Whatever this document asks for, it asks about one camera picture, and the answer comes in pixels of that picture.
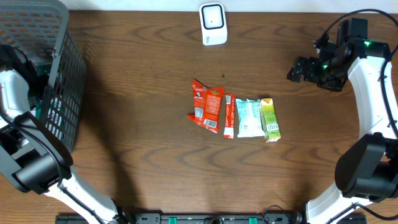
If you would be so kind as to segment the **red chips bag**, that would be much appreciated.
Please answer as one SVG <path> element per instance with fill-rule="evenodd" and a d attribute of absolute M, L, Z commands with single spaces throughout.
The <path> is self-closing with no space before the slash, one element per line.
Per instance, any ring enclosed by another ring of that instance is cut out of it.
<path fill-rule="evenodd" d="M 192 81 L 194 113 L 187 116 L 195 124 L 214 133 L 219 131 L 222 86 L 207 87 L 198 80 Z"/>

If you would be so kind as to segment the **green yellow juice carton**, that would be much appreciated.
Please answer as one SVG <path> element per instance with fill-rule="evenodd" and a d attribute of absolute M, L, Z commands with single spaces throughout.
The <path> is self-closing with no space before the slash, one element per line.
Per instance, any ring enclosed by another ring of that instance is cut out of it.
<path fill-rule="evenodd" d="M 276 142 L 281 138 L 272 98 L 263 98 L 261 103 L 261 122 L 266 142 Z"/>

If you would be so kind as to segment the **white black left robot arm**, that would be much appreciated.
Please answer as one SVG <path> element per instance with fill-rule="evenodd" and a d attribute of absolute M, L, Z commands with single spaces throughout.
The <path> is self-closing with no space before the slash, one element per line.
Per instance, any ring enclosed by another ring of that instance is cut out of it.
<path fill-rule="evenodd" d="M 21 192 L 55 198 L 88 223 L 135 223 L 80 177 L 61 130 L 49 130 L 32 114 L 44 107 L 36 102 L 44 100 L 48 79 L 23 51 L 1 46 L 1 173 Z"/>

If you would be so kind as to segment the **light blue snack packet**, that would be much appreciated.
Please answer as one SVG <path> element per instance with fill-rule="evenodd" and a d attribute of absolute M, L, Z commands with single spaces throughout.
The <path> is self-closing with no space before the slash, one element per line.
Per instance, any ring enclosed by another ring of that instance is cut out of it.
<path fill-rule="evenodd" d="M 239 138 L 264 137 L 260 116 L 260 100 L 236 99 L 239 118 Z"/>

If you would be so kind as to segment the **red snack stick packet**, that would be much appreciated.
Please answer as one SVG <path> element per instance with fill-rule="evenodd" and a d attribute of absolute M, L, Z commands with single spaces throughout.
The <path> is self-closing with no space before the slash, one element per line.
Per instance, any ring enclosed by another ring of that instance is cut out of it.
<path fill-rule="evenodd" d="M 226 116 L 224 124 L 224 138 L 234 138 L 234 111 L 236 96 L 232 93 L 226 94 Z"/>

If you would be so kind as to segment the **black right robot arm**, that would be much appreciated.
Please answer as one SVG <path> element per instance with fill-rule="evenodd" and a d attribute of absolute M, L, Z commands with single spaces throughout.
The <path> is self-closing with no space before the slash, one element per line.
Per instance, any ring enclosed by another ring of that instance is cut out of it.
<path fill-rule="evenodd" d="M 317 57 L 299 57 L 287 74 L 341 91 L 350 82 L 359 118 L 359 139 L 338 160 L 334 182 L 297 212 L 293 223 L 338 223 L 358 208 L 397 197 L 397 102 L 391 60 L 395 50 L 368 37 L 365 19 L 335 21 L 335 42 L 327 33 L 315 41 Z"/>

